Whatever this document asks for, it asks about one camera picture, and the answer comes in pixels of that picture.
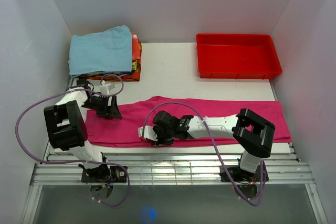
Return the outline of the pink trousers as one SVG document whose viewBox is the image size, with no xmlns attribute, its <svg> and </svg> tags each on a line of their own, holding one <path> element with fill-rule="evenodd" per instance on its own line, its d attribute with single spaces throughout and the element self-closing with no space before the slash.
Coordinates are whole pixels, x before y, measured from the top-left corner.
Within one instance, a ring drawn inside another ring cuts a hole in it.
<svg viewBox="0 0 336 224">
<path fill-rule="evenodd" d="M 105 119 L 98 117 L 93 110 L 87 111 L 86 127 L 88 140 L 93 145 L 106 147 L 150 147 L 151 143 L 142 142 L 138 128 L 146 122 L 152 124 L 156 112 L 164 110 L 178 118 L 193 115 L 196 109 L 202 116 L 224 117 L 239 113 L 243 108 L 250 109 L 276 127 L 274 142 L 290 143 L 292 141 L 282 106 L 278 101 L 219 101 L 202 99 L 172 99 L 155 96 L 145 101 L 118 107 L 122 119 Z"/>
</svg>

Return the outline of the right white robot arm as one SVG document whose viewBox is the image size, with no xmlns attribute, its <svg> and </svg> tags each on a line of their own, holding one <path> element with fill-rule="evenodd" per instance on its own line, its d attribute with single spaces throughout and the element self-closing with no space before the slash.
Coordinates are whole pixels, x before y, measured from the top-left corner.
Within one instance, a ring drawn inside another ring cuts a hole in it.
<svg viewBox="0 0 336 224">
<path fill-rule="evenodd" d="M 154 146 L 172 145 L 174 140 L 199 140 L 213 136 L 236 140 L 244 152 L 238 165 L 221 169 L 224 181 L 229 177 L 236 182 L 251 181 L 260 169 L 260 162 L 271 155 L 276 127 L 250 109 L 241 109 L 237 115 L 200 118 L 184 115 L 181 118 L 159 111 L 151 126 L 146 126 L 145 138 Z"/>
</svg>

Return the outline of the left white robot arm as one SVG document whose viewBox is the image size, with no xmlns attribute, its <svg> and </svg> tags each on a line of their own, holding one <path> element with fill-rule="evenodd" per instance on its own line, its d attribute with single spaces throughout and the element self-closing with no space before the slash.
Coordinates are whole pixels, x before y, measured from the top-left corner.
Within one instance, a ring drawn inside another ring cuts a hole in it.
<svg viewBox="0 0 336 224">
<path fill-rule="evenodd" d="M 94 149 L 88 141 L 88 131 L 81 108 L 93 110 L 103 119 L 121 119 L 117 97 L 112 95 L 114 84 L 100 82 L 97 91 L 86 79 L 80 79 L 76 86 L 68 89 L 67 94 L 53 106 L 44 108 L 49 142 L 53 148 L 59 148 L 83 160 L 79 167 L 84 174 L 98 182 L 107 182 L 112 178 L 107 158 Z"/>
</svg>

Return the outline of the folded orange patterned trousers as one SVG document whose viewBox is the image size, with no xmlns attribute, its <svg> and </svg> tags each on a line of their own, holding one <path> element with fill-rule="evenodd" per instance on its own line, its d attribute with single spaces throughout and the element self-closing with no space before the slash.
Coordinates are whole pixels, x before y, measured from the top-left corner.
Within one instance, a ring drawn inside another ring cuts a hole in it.
<svg viewBox="0 0 336 224">
<path fill-rule="evenodd" d="M 142 44 L 135 33 L 132 34 L 132 69 L 130 72 L 114 73 L 119 76 L 124 82 L 138 82 L 140 81 L 141 73 L 141 54 Z M 89 80 L 101 80 L 104 73 L 82 74 L 78 78 L 85 78 Z M 113 76 L 104 77 L 104 81 L 118 82 L 119 79 Z"/>
</svg>

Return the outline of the red plastic tray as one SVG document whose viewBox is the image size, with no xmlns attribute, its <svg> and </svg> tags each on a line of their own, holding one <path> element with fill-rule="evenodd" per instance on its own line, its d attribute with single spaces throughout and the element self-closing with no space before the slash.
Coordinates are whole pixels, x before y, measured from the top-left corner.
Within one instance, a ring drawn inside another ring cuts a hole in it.
<svg viewBox="0 0 336 224">
<path fill-rule="evenodd" d="M 198 73 L 203 79 L 268 79 L 282 73 L 271 36 L 197 34 Z"/>
</svg>

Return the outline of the aluminium rail frame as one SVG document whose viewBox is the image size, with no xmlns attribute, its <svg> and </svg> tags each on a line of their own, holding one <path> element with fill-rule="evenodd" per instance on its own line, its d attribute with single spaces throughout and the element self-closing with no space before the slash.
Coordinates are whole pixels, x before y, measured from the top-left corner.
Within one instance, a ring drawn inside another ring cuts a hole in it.
<svg viewBox="0 0 336 224">
<path fill-rule="evenodd" d="M 276 101 L 269 80 L 142 77 L 126 82 L 119 104 L 135 103 L 160 95 L 170 98 Z M 292 143 L 273 145 L 266 161 L 270 181 L 261 206 L 252 207 L 232 196 L 229 183 L 219 179 L 220 162 L 213 147 L 106 148 L 97 147 L 116 163 L 128 165 L 132 193 L 117 208 L 126 211 L 126 223 L 332 223 L 326 217 L 316 180 L 307 162 L 297 157 Z M 65 223 L 65 213 L 47 210 L 46 189 L 84 186 L 74 164 L 37 165 L 32 175 L 22 223 Z M 136 196 L 151 189 L 147 199 Z"/>
</svg>

